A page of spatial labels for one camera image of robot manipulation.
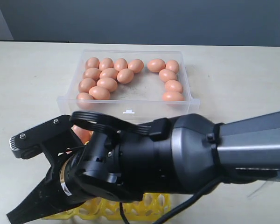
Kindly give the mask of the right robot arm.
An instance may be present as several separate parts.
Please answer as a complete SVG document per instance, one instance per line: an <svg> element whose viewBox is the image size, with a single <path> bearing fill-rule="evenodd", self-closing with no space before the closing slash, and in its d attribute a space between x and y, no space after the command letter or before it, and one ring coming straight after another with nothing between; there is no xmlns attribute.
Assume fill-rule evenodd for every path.
<svg viewBox="0 0 280 224"><path fill-rule="evenodd" d="M229 124L198 114L133 124L76 111L10 139L16 158L44 154L44 179L7 217L12 224L71 210L101 197L141 201L145 193L190 199L158 219L162 224L221 183L280 182L280 112Z"/></svg>

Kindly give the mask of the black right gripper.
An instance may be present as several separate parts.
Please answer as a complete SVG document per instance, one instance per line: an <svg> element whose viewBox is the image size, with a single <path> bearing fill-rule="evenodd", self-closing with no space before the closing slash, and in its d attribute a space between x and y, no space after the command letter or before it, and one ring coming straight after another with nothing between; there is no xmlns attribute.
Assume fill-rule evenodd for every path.
<svg viewBox="0 0 280 224"><path fill-rule="evenodd" d="M51 164L46 177L11 212L12 224L24 224L63 210L75 208L89 199L141 201L144 190L132 185L124 168L123 149L135 149L143 135L122 132L115 139L95 132L85 146L72 132L46 140L44 154Z"/></svg>

